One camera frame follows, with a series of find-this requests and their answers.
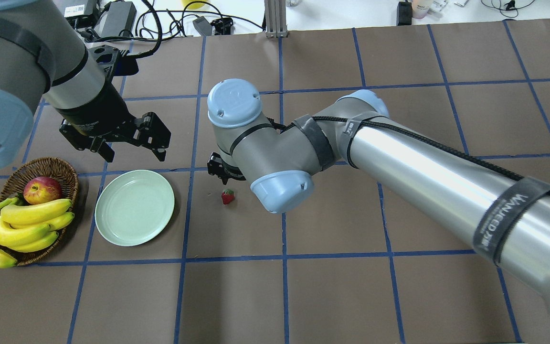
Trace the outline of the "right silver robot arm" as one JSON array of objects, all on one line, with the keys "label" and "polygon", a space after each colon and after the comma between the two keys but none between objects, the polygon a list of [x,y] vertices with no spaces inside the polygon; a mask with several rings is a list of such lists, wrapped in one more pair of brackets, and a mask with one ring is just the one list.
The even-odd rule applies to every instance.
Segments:
[{"label": "right silver robot arm", "polygon": [[314,191],[312,176],[345,161],[533,289],[550,312],[550,183],[400,125],[366,89],[288,126],[264,115],[246,80],[216,84],[207,106],[218,146],[209,174],[247,181],[269,213],[298,207]]}]

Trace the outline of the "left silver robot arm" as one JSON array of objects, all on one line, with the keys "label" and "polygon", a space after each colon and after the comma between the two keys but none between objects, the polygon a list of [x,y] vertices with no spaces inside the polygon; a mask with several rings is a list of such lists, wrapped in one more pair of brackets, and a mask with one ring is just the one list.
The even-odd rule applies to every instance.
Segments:
[{"label": "left silver robot arm", "polygon": [[45,99],[62,117],[60,133],[76,150],[112,162],[109,143],[124,142],[166,158],[170,130],[125,101],[51,0],[0,0],[0,169],[13,163]]}]

